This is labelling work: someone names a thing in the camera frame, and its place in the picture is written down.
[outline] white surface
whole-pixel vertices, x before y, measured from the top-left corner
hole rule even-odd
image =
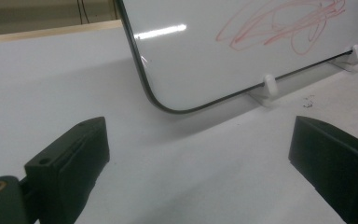
[[[358,1],[122,1],[151,90],[174,110],[205,105],[261,83],[266,74],[279,77],[358,44]]]
[[[344,224],[287,159],[297,115],[358,137],[358,74],[336,71],[272,108],[241,96],[177,116],[147,101],[122,29],[0,44],[0,175],[105,116],[112,160],[78,224]]]

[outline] black wire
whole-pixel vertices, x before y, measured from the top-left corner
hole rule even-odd
[[[115,20],[118,20],[115,0],[112,0],[112,2],[113,2],[113,10],[115,11]]]
[[[87,20],[88,23],[90,23],[89,17],[87,16],[86,8],[84,7],[84,2],[83,2],[83,0],[81,0],[81,4],[82,4],[82,6],[83,6],[84,15],[86,15],[86,20]]]
[[[82,19],[82,16],[81,16],[79,0],[77,0],[77,9],[79,9],[80,24],[83,24],[83,19]]]

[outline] red drawing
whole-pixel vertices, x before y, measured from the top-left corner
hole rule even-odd
[[[296,54],[310,51],[327,21],[345,11],[346,0],[251,0],[229,19],[216,41],[229,40],[230,47],[245,50],[290,39]],[[252,8],[260,8],[250,13]]]

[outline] whiteboard frame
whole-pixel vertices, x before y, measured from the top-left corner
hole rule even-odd
[[[117,8],[120,12],[120,16],[121,16],[121,20],[122,20],[122,24],[123,24],[123,27],[124,27],[124,31],[126,33],[126,36],[127,36],[127,39],[129,41],[129,44],[130,44],[130,49],[131,49],[131,53],[132,53],[132,57],[133,57],[133,60],[135,62],[135,65],[136,65],[136,68],[138,70],[138,74],[139,74],[139,77],[141,79],[141,82],[142,82],[142,86],[144,88],[144,91],[145,91],[145,94],[147,96],[147,99],[153,104],[155,105],[156,107],[158,107],[159,109],[165,111],[165,112],[168,112],[168,113],[172,113],[172,114],[188,114],[188,113],[193,113],[193,112],[196,112],[196,111],[199,111],[199,110],[202,110],[206,107],[209,107],[211,105],[215,105],[215,104],[218,104],[220,102],[223,102],[231,97],[234,97],[234,96],[237,96],[239,94],[243,94],[243,93],[246,93],[247,91],[250,91],[250,90],[253,90],[255,88],[259,88],[259,87],[263,87],[264,86],[264,83],[259,83],[257,85],[254,85],[250,88],[246,88],[242,91],[236,91],[236,92],[233,92],[229,95],[226,95],[226,96],[222,96],[221,98],[218,98],[216,100],[213,100],[209,103],[206,103],[204,105],[199,105],[199,106],[196,106],[196,107],[193,107],[193,108],[190,108],[190,109],[186,109],[186,110],[174,110],[174,109],[171,109],[171,108],[168,108],[167,106],[165,106],[164,104],[162,104],[158,99],[157,97],[155,96],[155,94],[153,93],[151,87],[150,87],[150,84],[149,84],[149,81],[148,81],[148,78],[146,76],[146,72],[145,72],[145,68],[143,66],[143,63],[142,63],[142,59],[141,59],[141,54],[139,53],[139,50],[138,50],[138,47],[137,47],[137,44],[136,44],[136,41],[135,41],[135,38],[134,38],[134,34],[133,34],[133,31],[132,31],[132,28],[131,28],[131,23],[130,23],[130,20],[129,20],[129,17],[128,17],[128,14],[127,14],[127,10],[124,6],[124,2],[125,0],[117,0]],[[300,69],[297,69],[293,72],[290,72],[290,73],[287,73],[287,74],[282,74],[282,75],[277,75],[275,78],[276,80],[279,80],[281,78],[284,78],[284,77],[289,77],[295,73],[298,73],[300,71],[303,71],[303,70],[306,70],[306,69],[309,69],[313,66],[316,66],[318,64],[321,64],[321,63],[326,63],[328,61],[331,61],[333,59],[336,59],[340,56],[343,56],[343,55],[347,55],[347,54],[351,54],[352,53],[352,50],[349,50],[349,51],[346,51],[346,52],[343,52],[341,54],[338,54],[334,57],[331,57],[331,58],[328,58],[328,59],[325,59],[325,60],[322,60],[320,62],[317,62],[317,63],[313,63],[311,65],[308,65],[306,67],[303,67],[303,68],[300,68]]]

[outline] white plastic foot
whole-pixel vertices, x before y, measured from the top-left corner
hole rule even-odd
[[[258,103],[263,106],[271,106],[272,98],[278,95],[278,86],[275,77],[272,75],[264,76],[264,87],[260,87],[248,92]]]
[[[348,72],[354,72],[354,64],[358,62],[358,45],[352,47],[350,55],[344,55],[330,61],[331,64]]]

